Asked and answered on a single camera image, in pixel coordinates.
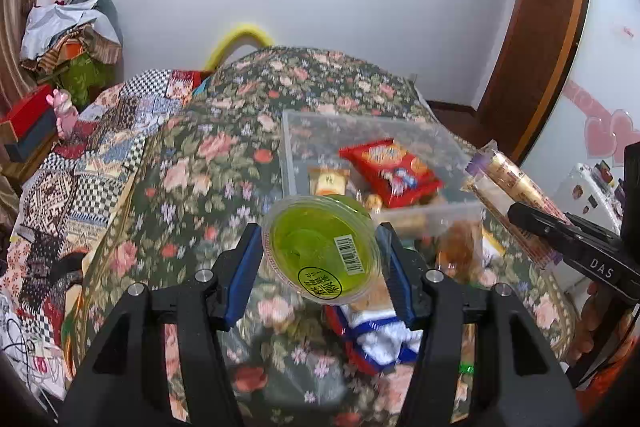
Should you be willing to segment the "right hand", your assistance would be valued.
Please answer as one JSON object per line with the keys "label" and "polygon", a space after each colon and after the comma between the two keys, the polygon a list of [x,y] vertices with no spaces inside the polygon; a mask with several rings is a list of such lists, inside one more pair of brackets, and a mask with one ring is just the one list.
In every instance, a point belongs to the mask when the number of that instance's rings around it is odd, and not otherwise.
{"label": "right hand", "polygon": [[[589,297],[582,307],[580,319],[576,323],[575,336],[566,355],[566,361],[569,365],[574,365],[582,355],[590,352],[593,348],[592,334],[600,325],[604,313],[603,300],[599,297],[599,288],[600,286],[596,282],[591,282],[587,289]],[[631,322],[632,313],[627,312],[617,325],[615,336],[617,341],[623,341],[623,343],[610,358],[611,363],[622,361],[634,347],[634,338],[631,335],[623,339]]]}

